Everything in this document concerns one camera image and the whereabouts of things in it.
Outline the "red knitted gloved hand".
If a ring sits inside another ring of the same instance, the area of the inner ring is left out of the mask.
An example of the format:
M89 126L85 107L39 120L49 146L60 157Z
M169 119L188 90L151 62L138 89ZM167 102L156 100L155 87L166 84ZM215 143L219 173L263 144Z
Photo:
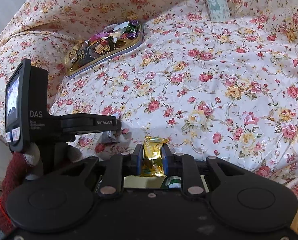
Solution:
M65 142L42 148L30 144L12 155L2 183L0 239L14 228L57 234L90 217L94 197L85 181L98 158L79 161L80 150Z

